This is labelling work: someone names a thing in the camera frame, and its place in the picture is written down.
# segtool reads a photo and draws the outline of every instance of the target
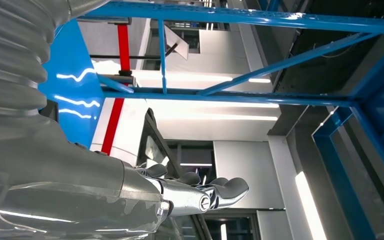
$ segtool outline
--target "red vertical bar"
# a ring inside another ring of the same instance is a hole
[[[129,34],[127,25],[118,25],[117,31],[121,70],[130,71]],[[111,148],[113,147],[114,137],[116,136],[124,101],[124,98],[116,98],[114,105],[112,106],[111,115],[109,116],[108,126],[106,127],[101,150],[108,155],[110,155]]]

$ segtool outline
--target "black frame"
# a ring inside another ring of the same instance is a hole
[[[204,213],[205,219],[233,219],[233,218],[249,218],[253,234],[253,240],[262,240],[259,222],[257,218],[257,211],[273,211],[268,209],[253,209],[253,208],[225,208],[213,210]],[[284,211],[283,209],[275,209],[274,211]]]
[[[180,167],[180,164],[174,158],[173,153],[164,140],[163,136],[161,136],[160,131],[158,131],[157,124],[151,114],[151,109],[149,109],[145,114],[142,136],[140,137],[139,150],[137,153],[138,163],[141,163],[144,159],[146,161],[145,149],[147,146],[147,138],[148,136],[151,136],[154,142],[165,151],[168,159],[170,159],[167,164],[168,174],[172,175],[171,177],[178,178],[182,175],[183,171]],[[212,240],[204,216],[202,214],[196,214],[191,215],[190,217],[193,224],[195,225],[195,229],[199,235],[199,238],[201,240]]]

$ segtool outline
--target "light strip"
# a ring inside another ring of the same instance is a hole
[[[129,229],[98,229],[95,232],[128,232],[128,233],[146,233],[145,230],[129,230]]]
[[[271,83],[270,79],[267,78],[250,78],[248,80],[250,83],[260,83],[260,84],[269,84]]]
[[[220,226],[221,240],[228,240],[228,232],[226,231],[226,224]]]
[[[211,167],[211,163],[180,163],[180,166]]]
[[[171,120],[253,120],[253,121],[277,121],[276,116],[253,116],[253,115],[233,115],[233,114],[212,114],[212,113],[180,113],[164,112],[155,114],[155,118]]]
[[[93,100],[93,101],[91,101],[90,103],[87,103],[87,102],[85,102],[85,101],[83,101],[83,100],[81,100],[81,101],[75,101],[75,100],[71,100],[71,99],[68,99],[68,98],[66,98],[66,97],[63,97],[63,96],[59,96],[59,95],[55,95],[54,96],[56,99],[58,99],[58,100],[61,100],[61,101],[64,101],[64,102],[67,102],[67,103],[71,103],[71,104],[74,104],[74,105],[83,105],[83,106],[85,106],[86,108],[91,108],[91,107],[93,107],[93,106],[96,106],[96,107],[100,107],[101,105],[97,102],[97,101],[95,101],[95,100]]]
[[[6,214],[6,215],[23,217],[23,218],[29,218],[29,219],[39,219],[39,220],[47,220],[47,221],[57,221],[57,222],[72,223],[72,221],[69,221],[69,220],[52,218],[52,217],[46,217],[46,216],[36,216],[36,215],[30,215],[30,214],[23,214],[23,213],[17,213],[17,212],[12,212],[12,211],[0,210],[0,214]]]
[[[78,111],[70,110],[70,109],[67,109],[67,108],[60,109],[58,112],[59,112],[59,113],[74,114],[74,115],[79,116],[81,119],[90,119],[90,118],[92,118],[91,115],[82,115],[82,114],[80,114],[80,112],[78,112]]]
[[[94,68],[86,68],[78,77],[71,74],[70,75],[57,74],[56,77],[59,79],[74,79],[74,81],[80,82],[86,76],[86,74],[95,74],[95,73],[97,73],[97,71],[95,71]]]
[[[298,187],[299,197],[301,198],[301,203],[304,207],[312,238],[314,240],[326,240],[325,231],[323,230],[322,222],[317,213],[316,204],[314,203],[306,175],[303,171],[295,177],[295,182]]]
[[[149,101],[153,109],[167,110],[170,108],[270,108],[277,109],[275,103],[230,102],[230,101],[192,101],[192,100],[152,100]]]
[[[206,29],[209,29],[209,23],[206,24]],[[105,60],[99,62],[93,62],[93,66],[96,69],[96,72],[99,74],[118,74],[120,69],[120,64],[115,63],[112,60]],[[135,78],[145,80],[161,80],[163,75],[159,71],[133,71],[131,74]],[[200,81],[200,82],[229,82],[233,78],[230,76],[217,76],[217,75],[205,75],[205,74],[189,74],[189,73],[170,73],[165,74],[165,78],[168,81]],[[250,78],[248,80],[250,83],[271,83],[268,78]]]

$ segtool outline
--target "robotic hand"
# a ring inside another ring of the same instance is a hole
[[[242,199],[249,190],[247,182],[239,177],[231,180],[220,177],[201,185],[200,177],[194,172],[187,172],[179,178],[160,178],[167,173],[161,164],[136,170],[153,183],[163,199],[170,203],[170,216],[202,214],[208,210],[227,208]]]

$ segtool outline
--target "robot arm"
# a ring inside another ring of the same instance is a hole
[[[0,239],[130,238],[167,214],[225,208],[248,192],[240,178],[158,178],[68,142],[39,115],[56,27],[108,1],[0,0]]]

